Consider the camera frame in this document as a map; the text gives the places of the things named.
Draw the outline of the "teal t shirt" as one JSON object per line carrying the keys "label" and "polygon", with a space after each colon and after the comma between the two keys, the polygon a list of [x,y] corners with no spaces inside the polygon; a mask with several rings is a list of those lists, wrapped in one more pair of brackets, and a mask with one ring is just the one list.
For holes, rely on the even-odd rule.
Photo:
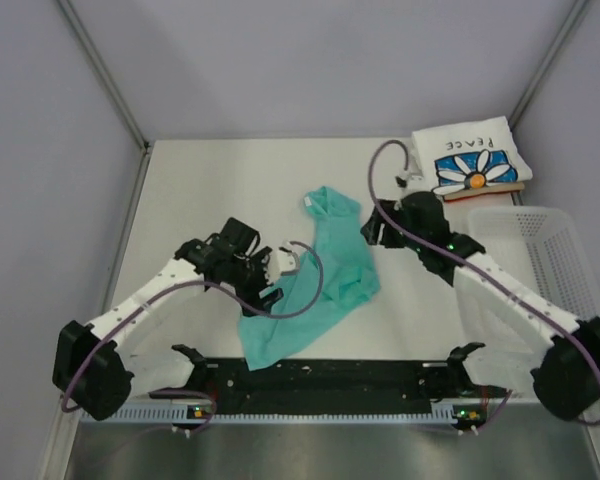
{"label": "teal t shirt", "polygon": [[380,291],[372,253],[361,234],[361,205],[327,186],[308,192],[304,203],[315,226],[313,251],[301,255],[297,274],[275,284],[283,298],[272,313],[309,309],[283,320],[239,320],[238,335],[251,371],[301,352]]}

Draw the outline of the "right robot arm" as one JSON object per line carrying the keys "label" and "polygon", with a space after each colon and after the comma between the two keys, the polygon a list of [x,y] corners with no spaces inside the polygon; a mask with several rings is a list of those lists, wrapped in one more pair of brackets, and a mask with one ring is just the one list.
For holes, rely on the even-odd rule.
{"label": "right robot arm", "polygon": [[454,393],[467,396],[481,385],[528,390],[554,417],[600,426],[600,317],[581,319],[517,280],[485,246],[451,229],[434,194],[372,201],[361,229],[368,244],[413,251],[428,273],[476,301],[525,346],[515,352],[476,341],[454,349],[448,359],[459,363],[446,372]]}

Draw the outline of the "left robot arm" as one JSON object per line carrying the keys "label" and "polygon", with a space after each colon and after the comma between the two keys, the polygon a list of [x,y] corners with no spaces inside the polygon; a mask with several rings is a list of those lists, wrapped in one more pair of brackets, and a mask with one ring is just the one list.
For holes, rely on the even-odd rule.
{"label": "left robot arm", "polygon": [[183,243],[143,287],[84,324],[71,321],[60,331],[52,373],[63,394],[63,409],[81,409],[97,421],[114,415],[127,400],[163,389],[196,396],[206,387],[202,358],[178,342],[154,354],[137,353],[184,302],[219,285],[236,297],[245,313],[270,312],[281,299],[273,285],[296,271],[299,260],[288,246],[261,247],[260,234],[229,218],[207,239]]}

